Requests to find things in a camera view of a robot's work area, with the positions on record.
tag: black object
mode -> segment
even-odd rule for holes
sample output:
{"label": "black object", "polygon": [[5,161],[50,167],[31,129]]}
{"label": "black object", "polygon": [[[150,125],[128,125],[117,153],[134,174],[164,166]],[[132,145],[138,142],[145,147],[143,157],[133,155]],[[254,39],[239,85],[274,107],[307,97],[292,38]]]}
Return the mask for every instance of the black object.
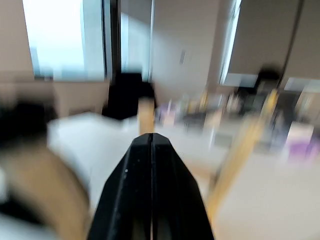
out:
{"label": "black object", "polygon": [[102,115],[116,120],[136,116],[140,98],[154,99],[154,107],[157,105],[153,86],[142,81],[141,73],[118,73],[109,87]]}
{"label": "black object", "polygon": [[133,140],[103,187],[88,239],[214,239],[197,182],[166,137]]}

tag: white wall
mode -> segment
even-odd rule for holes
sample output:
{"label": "white wall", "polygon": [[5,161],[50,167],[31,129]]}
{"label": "white wall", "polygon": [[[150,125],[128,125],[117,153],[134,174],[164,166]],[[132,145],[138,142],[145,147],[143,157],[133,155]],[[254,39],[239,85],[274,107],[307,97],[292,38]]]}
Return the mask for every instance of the white wall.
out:
{"label": "white wall", "polygon": [[155,0],[152,81],[160,103],[205,89],[218,7],[219,0]]}
{"label": "white wall", "polygon": [[282,69],[298,0],[242,0],[229,73],[257,74],[264,64]]}
{"label": "white wall", "polygon": [[56,99],[60,117],[91,109],[100,112],[108,98],[109,82],[35,81],[22,0],[0,1],[0,101],[15,102],[17,95]]}
{"label": "white wall", "polygon": [[319,10],[319,0],[304,1],[281,87],[285,87],[288,78],[320,80]]}

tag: white table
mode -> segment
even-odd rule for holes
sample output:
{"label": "white table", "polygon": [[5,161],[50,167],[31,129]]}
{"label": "white table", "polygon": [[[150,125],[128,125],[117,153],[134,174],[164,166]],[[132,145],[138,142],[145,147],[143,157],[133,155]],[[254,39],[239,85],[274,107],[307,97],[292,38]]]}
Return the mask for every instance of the white table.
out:
{"label": "white table", "polygon": [[[233,126],[222,124],[216,131],[235,134],[237,124]],[[179,126],[156,126],[155,130],[170,139],[187,166],[200,165],[214,172],[228,152],[227,147],[211,141],[211,130],[186,133]],[[138,125],[134,120],[117,122],[86,113],[52,122],[49,145],[72,166],[77,165],[77,171],[88,179],[94,208],[105,181],[137,136]],[[209,178],[194,176],[205,196]],[[221,207],[214,230],[216,239],[320,239],[318,183],[317,161],[294,164],[286,161],[281,152],[254,152]],[[0,218],[0,236],[2,222]]]}

